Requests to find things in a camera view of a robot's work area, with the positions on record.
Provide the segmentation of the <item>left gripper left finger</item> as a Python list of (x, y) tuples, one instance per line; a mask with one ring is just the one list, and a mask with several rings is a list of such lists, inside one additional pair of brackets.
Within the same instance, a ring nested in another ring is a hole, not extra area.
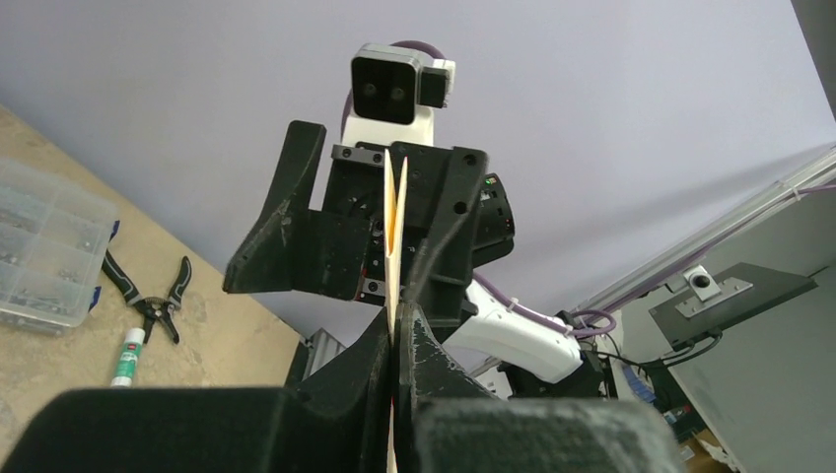
[(31, 420), (6, 472), (383, 472), (390, 329), (380, 312), (292, 387), (64, 392)]

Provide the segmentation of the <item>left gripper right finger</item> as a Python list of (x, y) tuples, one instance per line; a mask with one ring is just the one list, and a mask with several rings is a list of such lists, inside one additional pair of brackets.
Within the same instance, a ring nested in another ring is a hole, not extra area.
[(505, 401), (454, 363), (420, 305), (397, 310), (398, 472), (682, 472), (651, 407), (621, 400)]

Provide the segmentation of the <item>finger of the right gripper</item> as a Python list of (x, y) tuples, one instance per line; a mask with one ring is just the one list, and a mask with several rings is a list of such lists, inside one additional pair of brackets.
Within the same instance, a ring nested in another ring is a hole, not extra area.
[(403, 298), (421, 306), (442, 343), (475, 312), (465, 290), (489, 158), (480, 150), (429, 146), (401, 146), (399, 158), (408, 161)]
[(321, 124), (288, 125), (262, 210), (227, 265), (226, 293), (358, 297), (372, 222), (310, 208), (325, 135)]

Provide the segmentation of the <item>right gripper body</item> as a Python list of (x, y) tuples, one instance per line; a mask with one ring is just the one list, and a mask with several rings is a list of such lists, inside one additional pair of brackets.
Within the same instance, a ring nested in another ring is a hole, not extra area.
[(382, 304), (384, 284), (383, 166), (391, 160), (396, 183), (406, 184), (400, 281), (405, 283), (420, 249), (435, 256), (428, 274), (438, 293), (462, 298), (474, 268), (508, 255), (515, 221), (507, 192), (495, 173), (485, 173), (485, 153), (461, 147), (434, 148), (396, 142), (390, 148), (360, 142), (336, 145), (322, 209), (368, 228), (367, 243), (353, 268), (355, 300)]

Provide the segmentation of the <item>cream letter paper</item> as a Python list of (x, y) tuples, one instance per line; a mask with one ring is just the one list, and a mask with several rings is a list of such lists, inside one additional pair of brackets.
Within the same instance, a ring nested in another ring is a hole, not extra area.
[(389, 150), (383, 159), (383, 243), (385, 271), (385, 307), (390, 352), (394, 354), (397, 308), (400, 302), (401, 253), (407, 192), (408, 161), (401, 166), (400, 178), (394, 176)]

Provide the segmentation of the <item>white green glue stick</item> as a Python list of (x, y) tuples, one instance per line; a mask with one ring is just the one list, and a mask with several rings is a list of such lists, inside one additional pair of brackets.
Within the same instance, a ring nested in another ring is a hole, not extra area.
[(146, 332), (142, 328), (131, 328), (126, 332), (121, 345), (111, 387), (130, 387), (133, 384), (139, 358), (144, 346)]

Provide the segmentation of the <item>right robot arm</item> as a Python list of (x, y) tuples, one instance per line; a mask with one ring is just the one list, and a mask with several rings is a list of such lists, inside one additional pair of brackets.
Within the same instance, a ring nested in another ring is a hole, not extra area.
[(399, 282), (436, 339), (481, 352), (544, 383), (583, 362), (586, 331), (570, 314), (524, 310), (475, 274), (513, 249), (514, 219), (479, 150), (408, 141), (332, 148), (322, 206), (310, 205), (325, 128), (291, 122), (262, 210), (231, 258), (230, 294), (301, 292), (382, 305), (388, 260), (385, 173), (401, 198)]

